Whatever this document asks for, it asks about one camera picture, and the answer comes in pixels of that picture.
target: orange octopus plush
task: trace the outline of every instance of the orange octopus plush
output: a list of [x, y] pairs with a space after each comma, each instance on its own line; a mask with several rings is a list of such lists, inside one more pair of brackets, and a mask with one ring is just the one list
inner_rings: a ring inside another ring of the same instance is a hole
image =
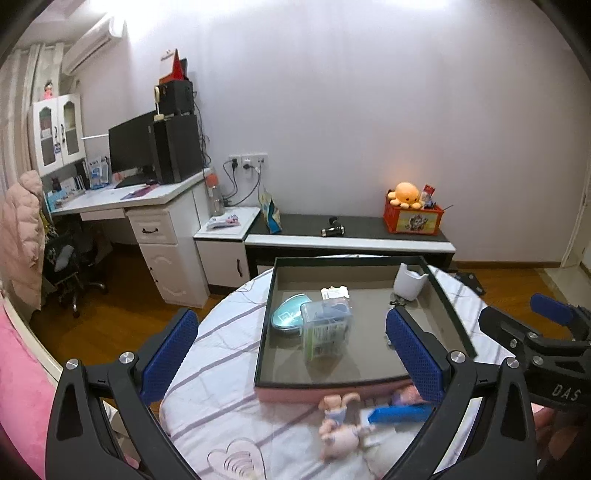
[[395, 207], [412, 208], [414, 210], [423, 208], [421, 193], [415, 185], [407, 181], [396, 185], [396, 190], [388, 193], [388, 200], [390, 200], [390, 205]]

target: pink blanket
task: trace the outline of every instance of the pink blanket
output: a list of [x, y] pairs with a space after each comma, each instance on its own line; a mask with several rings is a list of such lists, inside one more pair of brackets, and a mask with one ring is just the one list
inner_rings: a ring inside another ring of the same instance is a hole
[[0, 423], [22, 458], [45, 479], [45, 443], [55, 388], [0, 308]]

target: pink jacket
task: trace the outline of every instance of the pink jacket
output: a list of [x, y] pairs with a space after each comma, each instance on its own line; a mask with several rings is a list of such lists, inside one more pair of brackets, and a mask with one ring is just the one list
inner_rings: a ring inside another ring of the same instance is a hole
[[43, 185], [36, 171], [21, 175], [10, 187], [2, 206], [0, 255], [15, 294], [41, 308], [41, 278], [45, 230], [39, 214]]

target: white desk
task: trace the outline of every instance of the white desk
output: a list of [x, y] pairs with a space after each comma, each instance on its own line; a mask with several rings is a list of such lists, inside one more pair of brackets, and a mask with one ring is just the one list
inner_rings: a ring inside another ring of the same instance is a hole
[[203, 307], [209, 290], [193, 235], [210, 217], [203, 181], [208, 173], [205, 169], [180, 183], [159, 185], [143, 197], [126, 200], [122, 198], [142, 185], [88, 190], [51, 215], [126, 219], [164, 301]]
[[209, 169], [196, 173], [192, 177], [180, 183], [172, 183], [169, 185], [159, 185], [151, 192], [148, 192], [143, 197], [122, 200], [124, 196], [129, 193], [139, 190], [142, 185], [132, 185], [131, 187], [122, 187], [116, 189], [114, 185], [109, 185], [99, 190], [87, 190], [86, 193], [76, 197], [67, 202], [64, 206], [51, 212], [52, 216], [71, 215], [72, 213], [87, 213], [87, 212], [104, 212], [114, 210], [111, 212], [113, 216], [85, 216], [83, 220], [101, 220], [107, 218], [124, 218], [125, 215], [121, 211], [132, 207], [164, 205], [177, 196], [186, 192], [188, 189], [203, 180], [204, 175], [209, 172]]

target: white nightstand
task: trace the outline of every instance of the white nightstand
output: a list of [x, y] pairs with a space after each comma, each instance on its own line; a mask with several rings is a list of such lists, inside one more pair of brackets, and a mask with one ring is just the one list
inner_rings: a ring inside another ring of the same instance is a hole
[[244, 239], [260, 211], [259, 207], [227, 208], [226, 213], [238, 215], [240, 225], [209, 231], [204, 226], [193, 235], [209, 285], [238, 288], [251, 279]]

